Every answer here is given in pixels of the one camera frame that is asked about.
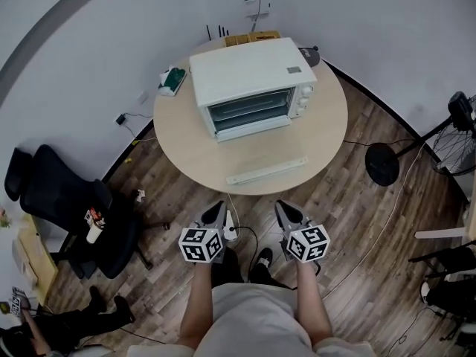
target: fan stand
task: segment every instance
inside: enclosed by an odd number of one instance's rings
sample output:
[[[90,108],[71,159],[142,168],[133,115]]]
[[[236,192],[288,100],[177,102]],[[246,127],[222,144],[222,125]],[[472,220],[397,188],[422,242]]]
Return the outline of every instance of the fan stand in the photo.
[[[395,153],[387,144],[374,143],[370,145],[365,153],[365,167],[370,178],[382,187],[392,185],[399,177],[399,158],[405,153],[410,152],[413,148],[425,143],[429,138],[445,129],[451,123],[453,123],[453,120],[449,117],[429,133],[416,139],[398,153]]]

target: chair armrest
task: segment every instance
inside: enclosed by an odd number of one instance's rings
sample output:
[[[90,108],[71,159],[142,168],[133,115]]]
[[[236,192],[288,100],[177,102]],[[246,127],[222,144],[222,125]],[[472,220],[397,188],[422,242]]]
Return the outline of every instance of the chair armrest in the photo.
[[[18,201],[30,178],[33,156],[15,148],[5,176],[5,192],[12,201]]]
[[[111,209],[112,194],[106,184],[97,178],[93,182],[94,193],[104,209]]]

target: white box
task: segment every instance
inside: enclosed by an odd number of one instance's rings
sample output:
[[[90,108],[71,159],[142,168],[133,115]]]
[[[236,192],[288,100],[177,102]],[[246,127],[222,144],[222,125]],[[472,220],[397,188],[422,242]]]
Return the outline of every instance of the white box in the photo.
[[[330,239],[323,225],[292,231],[286,249],[301,262],[322,258],[329,247]]]
[[[210,263],[223,249],[217,229],[183,228],[178,240],[181,253],[188,262]]]

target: black shoe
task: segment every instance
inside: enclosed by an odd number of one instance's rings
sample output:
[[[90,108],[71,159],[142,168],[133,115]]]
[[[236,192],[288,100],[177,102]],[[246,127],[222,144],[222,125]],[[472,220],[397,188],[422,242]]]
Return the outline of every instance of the black shoe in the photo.
[[[89,294],[91,295],[91,301],[89,307],[96,313],[103,313],[107,310],[106,302],[99,293],[99,290],[95,286],[89,287]]]
[[[116,296],[114,298],[114,302],[116,303],[116,312],[123,314],[129,323],[133,323],[135,321],[135,317],[132,314],[126,299],[124,299],[122,296]]]
[[[259,264],[262,264],[266,267],[266,269],[269,270],[269,266],[272,263],[273,263],[273,251],[269,247],[267,247],[261,250],[261,252],[258,254],[258,258],[254,267],[256,267]]]

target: oven control knob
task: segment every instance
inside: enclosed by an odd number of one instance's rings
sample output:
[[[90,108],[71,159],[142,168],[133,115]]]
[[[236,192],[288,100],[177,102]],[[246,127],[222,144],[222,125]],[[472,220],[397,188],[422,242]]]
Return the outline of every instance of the oven control knob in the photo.
[[[312,93],[314,91],[314,88],[312,86],[306,86],[306,87],[303,87],[303,94],[309,94],[309,93]]]
[[[298,101],[297,104],[298,104],[299,106],[302,106],[303,104],[306,104],[308,100],[309,100],[309,97],[299,98],[299,99],[297,100],[297,101]]]

